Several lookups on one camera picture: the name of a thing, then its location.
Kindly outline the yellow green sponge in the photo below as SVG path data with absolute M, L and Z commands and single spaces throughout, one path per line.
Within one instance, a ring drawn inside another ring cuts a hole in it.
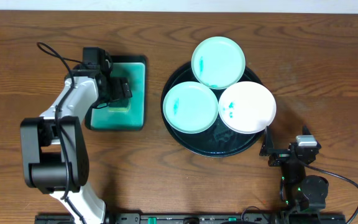
M 108 107 L 108 111 L 110 113 L 127 113 L 130 110 L 131 106 L 130 105 L 126 105 L 126 106 L 122 106 L 122 105 L 116 105 L 116 106 L 109 106 Z

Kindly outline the mint plate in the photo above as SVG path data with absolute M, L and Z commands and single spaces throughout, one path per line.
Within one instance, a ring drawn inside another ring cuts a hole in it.
M 227 37 L 210 37 L 195 48 L 191 57 L 195 78 L 215 90 L 238 82 L 246 69 L 246 57 L 241 47 Z
M 199 82 L 183 82 L 163 97 L 162 111 L 173 129 L 186 134 L 201 133 L 218 117 L 218 99 Z

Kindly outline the mint plate top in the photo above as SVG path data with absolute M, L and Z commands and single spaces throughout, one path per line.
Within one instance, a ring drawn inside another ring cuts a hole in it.
M 215 90 L 238 82 L 246 69 L 246 57 L 241 47 L 227 37 L 210 37 L 195 48 L 191 57 L 195 78 Z

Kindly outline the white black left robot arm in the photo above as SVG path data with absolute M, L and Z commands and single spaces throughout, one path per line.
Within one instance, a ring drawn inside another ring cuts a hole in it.
M 132 97 L 126 78 L 111 77 L 105 60 L 70 70 L 53 105 L 21 122 L 24 181 L 58 199 L 75 223 L 112 223 L 105 202 L 88 183 L 90 163 L 81 123 L 92 108 Z

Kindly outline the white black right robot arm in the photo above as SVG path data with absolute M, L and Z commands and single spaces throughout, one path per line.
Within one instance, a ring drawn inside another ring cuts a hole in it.
M 273 214 L 269 223 L 321 223 L 320 211 L 326 208 L 328 181 L 318 175 L 307 175 L 305 168 L 316 159 L 321 145 L 306 126 L 286 149 L 276 149 L 269 127 L 264 130 L 265 138 L 260 156 L 268 157 L 270 167 L 279 167 L 280 198 L 287 208 Z

